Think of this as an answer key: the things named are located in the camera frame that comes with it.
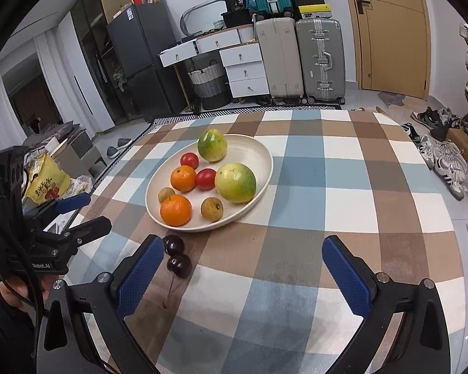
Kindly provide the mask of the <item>left hand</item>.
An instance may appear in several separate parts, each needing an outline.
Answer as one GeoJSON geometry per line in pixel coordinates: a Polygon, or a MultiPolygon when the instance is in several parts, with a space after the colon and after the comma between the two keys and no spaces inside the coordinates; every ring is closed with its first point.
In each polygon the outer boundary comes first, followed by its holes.
{"type": "MultiPolygon", "coordinates": [[[[40,275],[39,279],[43,300],[46,302],[49,298],[53,283],[58,280],[59,277],[55,275],[40,275]]],[[[5,283],[0,281],[0,293],[1,297],[8,305],[16,307],[22,312],[26,311],[25,304],[22,299],[17,296],[20,295],[24,299],[29,299],[27,286],[21,279],[18,277],[11,277],[5,283]]]]}

